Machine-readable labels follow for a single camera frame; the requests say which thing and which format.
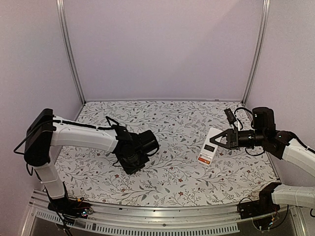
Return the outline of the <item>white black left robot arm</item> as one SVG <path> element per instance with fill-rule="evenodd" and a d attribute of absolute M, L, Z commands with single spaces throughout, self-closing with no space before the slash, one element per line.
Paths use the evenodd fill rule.
<path fill-rule="evenodd" d="M 145 167 L 149 158 L 159 150 L 151 130 L 136 134 L 107 117 L 108 126 L 75 122 L 56 116 L 46 108 L 27 129 L 26 137 L 14 149 L 23 146 L 25 162 L 34 168 L 48 196 L 62 213 L 70 213 L 72 200 L 66 197 L 66 187 L 50 159 L 50 148 L 73 146 L 94 148 L 116 156 L 124 171 L 131 175 Z"/>

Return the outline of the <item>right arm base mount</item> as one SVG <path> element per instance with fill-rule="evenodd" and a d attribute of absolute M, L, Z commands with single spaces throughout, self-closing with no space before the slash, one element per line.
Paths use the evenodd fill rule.
<path fill-rule="evenodd" d="M 273 203 L 272 200 L 272 193 L 279 185 L 280 183 L 272 182 L 259 192 L 258 200 L 239 203 L 237 210 L 241 219 L 261 216 L 280 210 L 280 206 Z"/>

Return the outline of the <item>white remote control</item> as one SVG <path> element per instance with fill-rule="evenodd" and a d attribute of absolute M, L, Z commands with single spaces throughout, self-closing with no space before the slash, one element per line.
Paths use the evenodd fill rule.
<path fill-rule="evenodd" d="M 209 160 L 212 162 L 213 158 L 215 157 L 216 155 L 216 152 L 218 150 L 218 146 L 217 145 L 214 145 L 212 143 L 210 143 L 210 138 L 221 133 L 222 130 L 219 130 L 219 129 L 216 129 L 216 128 L 213 128 L 211 127 L 209 129 L 209 132 L 206 136 L 206 139 L 202 145 L 202 148 L 201 148 L 201 151 L 197 157 L 197 160 L 200 158 L 202 159 L 206 159 L 206 160 Z"/>

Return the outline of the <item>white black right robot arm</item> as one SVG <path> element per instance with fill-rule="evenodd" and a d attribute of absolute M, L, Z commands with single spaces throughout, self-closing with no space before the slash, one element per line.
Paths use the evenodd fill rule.
<path fill-rule="evenodd" d="M 305 145 L 291 131 L 279 131 L 274 121 L 274 111 L 267 107 L 252 110 L 252 129 L 227 129 L 210 138 L 214 145 L 225 149 L 262 147 L 279 160 L 298 166 L 310 175 L 315 174 L 315 151 Z M 273 182 L 259 193 L 254 204 L 258 214 L 265 214 L 273 205 L 287 204 L 298 207 L 315 207 L 315 190 L 311 187 L 288 186 Z"/>

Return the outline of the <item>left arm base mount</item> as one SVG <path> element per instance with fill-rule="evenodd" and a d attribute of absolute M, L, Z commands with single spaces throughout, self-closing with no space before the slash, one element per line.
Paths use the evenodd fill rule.
<path fill-rule="evenodd" d="M 77 200 L 72 200 L 68 197 L 67 189 L 63 183 L 64 196 L 58 199 L 52 199 L 48 191 L 47 196 L 50 201 L 48 205 L 49 210 L 53 210 L 57 213 L 61 213 L 66 217 L 71 218 L 87 218 L 88 215 L 92 214 L 94 211 L 92 205 L 84 202 L 84 198 L 79 198 Z"/>

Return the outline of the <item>orange AA battery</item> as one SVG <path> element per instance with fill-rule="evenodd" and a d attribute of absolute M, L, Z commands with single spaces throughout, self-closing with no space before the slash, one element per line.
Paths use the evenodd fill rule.
<path fill-rule="evenodd" d="M 206 165 L 210 165 L 210 163 L 211 163 L 211 161 L 206 160 L 206 159 L 202 159 L 202 158 L 201 159 L 199 158 L 198 161 L 201 162 L 201 163 L 204 163 Z"/>

